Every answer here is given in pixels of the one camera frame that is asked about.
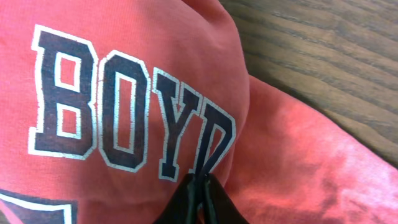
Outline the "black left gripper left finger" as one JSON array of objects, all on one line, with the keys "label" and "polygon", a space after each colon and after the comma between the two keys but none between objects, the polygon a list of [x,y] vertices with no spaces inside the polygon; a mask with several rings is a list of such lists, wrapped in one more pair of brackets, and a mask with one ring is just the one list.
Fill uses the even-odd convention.
[{"label": "black left gripper left finger", "polygon": [[198,205],[195,182],[194,174],[185,175],[153,224],[195,224]]}]

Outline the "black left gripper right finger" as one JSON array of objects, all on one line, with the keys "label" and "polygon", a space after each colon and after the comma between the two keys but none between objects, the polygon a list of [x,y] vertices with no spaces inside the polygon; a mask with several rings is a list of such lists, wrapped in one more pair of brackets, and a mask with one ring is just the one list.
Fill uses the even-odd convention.
[{"label": "black left gripper right finger", "polygon": [[249,224],[213,174],[205,176],[201,192],[206,224]]}]

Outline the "red Boyd soccer t-shirt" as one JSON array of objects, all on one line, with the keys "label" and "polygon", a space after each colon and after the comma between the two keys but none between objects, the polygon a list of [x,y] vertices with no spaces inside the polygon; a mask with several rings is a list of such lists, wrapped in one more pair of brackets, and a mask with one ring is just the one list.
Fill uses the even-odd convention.
[{"label": "red Boyd soccer t-shirt", "polygon": [[249,223],[396,223],[397,169],[248,74],[218,1],[1,2],[1,211],[153,223],[213,174]]}]

